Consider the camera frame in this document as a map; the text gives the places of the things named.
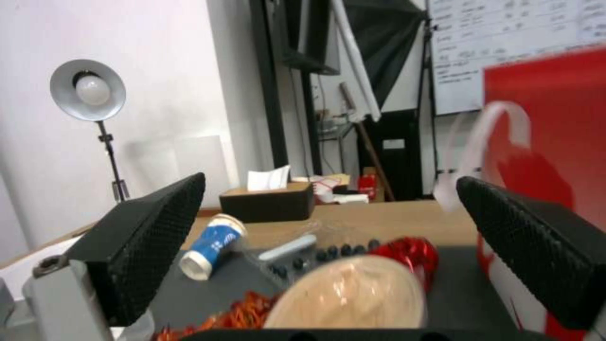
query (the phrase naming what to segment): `label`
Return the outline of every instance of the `label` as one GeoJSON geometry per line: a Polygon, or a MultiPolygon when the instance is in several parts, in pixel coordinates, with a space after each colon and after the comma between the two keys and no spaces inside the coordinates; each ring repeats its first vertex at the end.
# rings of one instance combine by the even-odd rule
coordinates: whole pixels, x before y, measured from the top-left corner
{"type": "Polygon", "coordinates": [[[383,140],[383,150],[387,149],[404,149],[405,143],[404,139],[397,140],[383,140]]]}
{"type": "Polygon", "coordinates": [[[211,225],[202,232],[191,246],[191,250],[200,253],[214,265],[221,250],[238,238],[240,233],[229,225],[211,225]]]}

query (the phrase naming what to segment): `whiteboard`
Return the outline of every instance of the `whiteboard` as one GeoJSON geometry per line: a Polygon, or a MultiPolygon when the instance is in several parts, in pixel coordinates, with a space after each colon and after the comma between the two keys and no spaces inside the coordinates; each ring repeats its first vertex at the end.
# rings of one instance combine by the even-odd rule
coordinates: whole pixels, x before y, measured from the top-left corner
{"type": "Polygon", "coordinates": [[[483,69],[606,39],[606,0],[428,0],[436,115],[484,105],[483,69]]]}

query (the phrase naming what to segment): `black umbrella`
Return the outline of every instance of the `black umbrella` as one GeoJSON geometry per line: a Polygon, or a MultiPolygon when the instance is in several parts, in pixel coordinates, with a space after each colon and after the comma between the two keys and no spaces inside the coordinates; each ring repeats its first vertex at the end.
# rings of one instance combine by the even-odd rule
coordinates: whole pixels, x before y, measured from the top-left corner
{"type": "Polygon", "coordinates": [[[377,103],[382,107],[413,46],[425,12],[409,0],[345,0],[377,103]]]}

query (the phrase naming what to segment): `wooden desk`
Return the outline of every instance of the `wooden desk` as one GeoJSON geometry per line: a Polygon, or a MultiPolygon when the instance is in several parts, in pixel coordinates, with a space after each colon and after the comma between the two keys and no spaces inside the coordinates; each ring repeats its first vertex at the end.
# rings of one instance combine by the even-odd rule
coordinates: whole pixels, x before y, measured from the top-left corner
{"type": "MultiPolygon", "coordinates": [[[[188,249],[206,228],[210,218],[197,218],[182,249],[188,249]]],[[[474,245],[475,224],[464,209],[445,214],[435,201],[346,204],[317,206],[310,219],[277,223],[246,224],[248,243],[252,248],[270,248],[277,241],[297,237],[312,221],[351,229],[351,244],[368,243],[368,236],[389,241],[401,236],[423,236],[434,245],[474,245]]]]}

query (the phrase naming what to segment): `wooden stick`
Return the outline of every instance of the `wooden stick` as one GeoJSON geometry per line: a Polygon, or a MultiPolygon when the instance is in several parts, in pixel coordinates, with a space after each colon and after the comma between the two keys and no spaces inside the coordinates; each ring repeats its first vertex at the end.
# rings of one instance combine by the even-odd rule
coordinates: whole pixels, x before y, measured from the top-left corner
{"type": "Polygon", "coordinates": [[[364,127],[364,123],[355,122],[356,130],[362,135],[362,140],[364,141],[364,146],[366,147],[366,151],[370,155],[370,158],[377,169],[377,175],[379,175],[379,179],[383,183],[385,187],[385,192],[387,194],[387,199],[389,201],[396,201],[396,197],[393,196],[393,191],[391,191],[391,186],[389,185],[389,181],[387,181],[387,177],[385,176],[385,172],[383,171],[383,166],[381,166],[381,161],[379,160],[379,156],[375,151],[375,147],[373,147],[373,143],[370,141],[370,137],[368,137],[368,132],[366,131],[366,127],[364,127]]]}

